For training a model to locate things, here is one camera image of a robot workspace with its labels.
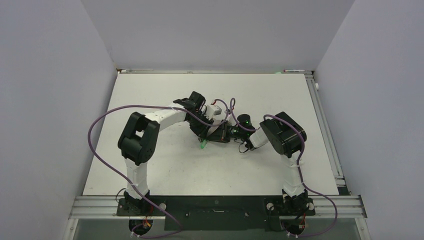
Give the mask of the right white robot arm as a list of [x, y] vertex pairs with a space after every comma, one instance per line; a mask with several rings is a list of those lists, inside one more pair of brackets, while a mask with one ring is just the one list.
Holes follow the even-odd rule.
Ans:
[[283, 160], [282, 207], [289, 214], [295, 214], [301, 209], [313, 209], [299, 174], [299, 155], [306, 139], [303, 128], [285, 112], [265, 119], [258, 129], [252, 125], [250, 115], [240, 114], [236, 123], [226, 121], [215, 130], [209, 130], [206, 135], [209, 142], [238, 142], [245, 148], [239, 150], [240, 153], [254, 151], [270, 143]]

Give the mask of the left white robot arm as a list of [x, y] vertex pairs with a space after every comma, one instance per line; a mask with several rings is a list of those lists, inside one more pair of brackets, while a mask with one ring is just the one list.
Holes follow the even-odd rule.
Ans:
[[118, 148], [125, 159], [127, 177], [130, 183], [124, 192], [124, 199], [136, 215], [148, 211], [149, 196], [147, 184], [147, 162], [154, 155], [160, 131], [181, 122], [198, 137], [205, 138], [214, 117], [222, 113], [215, 104], [205, 104], [206, 99], [193, 91], [188, 98], [176, 99], [164, 109], [141, 114], [133, 112], [118, 140]]

